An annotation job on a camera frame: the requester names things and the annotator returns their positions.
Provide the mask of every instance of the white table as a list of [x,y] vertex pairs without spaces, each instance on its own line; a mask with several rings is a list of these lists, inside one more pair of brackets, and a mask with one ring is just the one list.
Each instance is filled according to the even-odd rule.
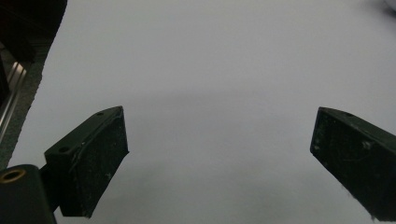
[[129,149],[92,219],[368,223],[309,152],[318,107],[396,133],[380,0],[69,0],[10,165],[123,105]]

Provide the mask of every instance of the black plastic part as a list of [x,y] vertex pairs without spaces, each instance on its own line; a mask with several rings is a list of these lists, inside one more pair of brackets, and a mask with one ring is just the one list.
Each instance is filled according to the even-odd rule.
[[92,115],[45,152],[66,217],[90,217],[128,154],[123,109]]
[[396,136],[321,107],[310,150],[372,217],[396,220]]
[[19,165],[0,172],[1,224],[56,224],[40,172]]

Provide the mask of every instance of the white surface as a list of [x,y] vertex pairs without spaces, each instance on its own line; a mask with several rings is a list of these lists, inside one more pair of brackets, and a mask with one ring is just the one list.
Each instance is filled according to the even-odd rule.
[[319,106],[396,133],[396,18],[375,0],[69,0],[10,165],[123,105],[91,220],[373,223],[309,152]]
[[385,2],[386,2],[393,10],[396,10],[396,1],[395,1],[395,0],[385,0]]

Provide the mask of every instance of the screw hole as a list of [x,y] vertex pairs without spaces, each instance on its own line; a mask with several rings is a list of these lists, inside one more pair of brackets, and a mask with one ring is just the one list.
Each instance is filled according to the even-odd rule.
[[59,148],[59,152],[62,152],[62,153],[65,153],[68,150],[70,150],[70,147],[61,147],[61,148]]
[[25,170],[11,170],[0,177],[0,183],[6,184],[18,180],[26,174]]

